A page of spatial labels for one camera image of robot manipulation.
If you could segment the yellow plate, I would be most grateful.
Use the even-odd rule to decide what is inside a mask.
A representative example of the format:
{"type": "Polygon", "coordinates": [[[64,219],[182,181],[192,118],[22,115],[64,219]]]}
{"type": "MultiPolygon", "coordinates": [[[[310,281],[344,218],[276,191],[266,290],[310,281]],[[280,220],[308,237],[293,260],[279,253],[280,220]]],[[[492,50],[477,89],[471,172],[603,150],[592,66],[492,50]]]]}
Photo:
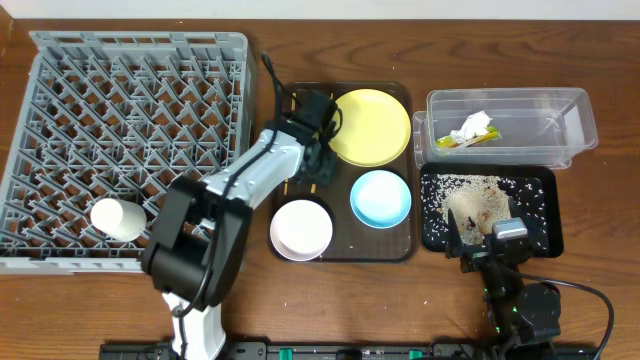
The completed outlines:
{"type": "Polygon", "coordinates": [[[333,122],[340,127],[330,140],[332,150],[345,162],[377,167],[392,162],[406,149],[411,124],[407,110],[392,95],[374,89],[357,89],[336,100],[341,113],[333,122]]]}

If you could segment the light blue bowl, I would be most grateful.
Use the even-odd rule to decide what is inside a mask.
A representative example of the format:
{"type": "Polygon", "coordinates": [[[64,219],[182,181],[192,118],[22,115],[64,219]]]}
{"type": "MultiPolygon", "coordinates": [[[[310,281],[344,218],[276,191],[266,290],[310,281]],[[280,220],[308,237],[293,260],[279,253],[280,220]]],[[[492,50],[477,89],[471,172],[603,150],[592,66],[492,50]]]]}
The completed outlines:
{"type": "Polygon", "coordinates": [[[349,202],[352,212],[363,224],[389,229],[409,215],[412,196],[402,177],[387,170],[373,170],[355,181],[349,202]]]}

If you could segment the white paper napkin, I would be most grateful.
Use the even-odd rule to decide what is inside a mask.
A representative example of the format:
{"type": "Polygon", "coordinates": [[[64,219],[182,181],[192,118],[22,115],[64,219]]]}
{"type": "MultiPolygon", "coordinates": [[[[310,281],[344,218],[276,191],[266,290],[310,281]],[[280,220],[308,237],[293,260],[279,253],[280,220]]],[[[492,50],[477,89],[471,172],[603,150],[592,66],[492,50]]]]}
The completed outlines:
{"type": "Polygon", "coordinates": [[[492,118],[485,111],[476,112],[467,117],[459,130],[452,130],[450,135],[458,142],[462,142],[475,136],[487,134],[491,120],[492,118]]]}

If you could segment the white cup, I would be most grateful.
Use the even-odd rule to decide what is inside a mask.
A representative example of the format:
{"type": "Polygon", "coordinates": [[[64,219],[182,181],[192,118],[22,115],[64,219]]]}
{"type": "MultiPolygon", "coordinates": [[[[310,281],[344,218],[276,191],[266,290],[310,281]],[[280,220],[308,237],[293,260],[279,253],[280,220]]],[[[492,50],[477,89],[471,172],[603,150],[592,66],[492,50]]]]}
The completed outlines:
{"type": "Polygon", "coordinates": [[[140,205],[114,198],[99,200],[90,211],[90,219],[94,227],[120,242],[134,241],[147,224],[140,205]]]}

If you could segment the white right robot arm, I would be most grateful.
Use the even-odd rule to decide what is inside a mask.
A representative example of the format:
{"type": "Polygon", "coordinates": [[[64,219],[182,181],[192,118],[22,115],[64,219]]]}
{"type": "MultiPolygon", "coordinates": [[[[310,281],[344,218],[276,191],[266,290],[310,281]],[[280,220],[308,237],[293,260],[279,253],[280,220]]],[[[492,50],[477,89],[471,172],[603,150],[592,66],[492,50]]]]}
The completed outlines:
{"type": "Polygon", "coordinates": [[[518,346],[548,342],[560,334],[560,292],[542,281],[523,282],[518,266],[534,255],[534,245],[518,206],[512,199],[508,206],[511,217],[494,222],[476,245],[462,241],[449,211],[445,250],[446,257],[460,260],[462,272],[481,274],[489,319],[499,334],[490,349],[496,359],[505,359],[518,346]]]}

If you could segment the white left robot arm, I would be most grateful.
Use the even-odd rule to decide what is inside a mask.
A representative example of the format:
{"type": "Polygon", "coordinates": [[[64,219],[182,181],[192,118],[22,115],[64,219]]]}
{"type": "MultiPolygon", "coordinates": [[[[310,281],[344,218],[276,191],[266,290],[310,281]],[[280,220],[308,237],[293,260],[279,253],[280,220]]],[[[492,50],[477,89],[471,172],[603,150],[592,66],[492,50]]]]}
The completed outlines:
{"type": "Polygon", "coordinates": [[[200,180],[170,184],[141,258],[171,312],[179,359],[215,359],[226,334],[221,303],[239,273],[254,210],[290,178],[328,185],[343,124],[336,101],[312,90],[294,110],[278,109],[255,144],[200,180]]]}

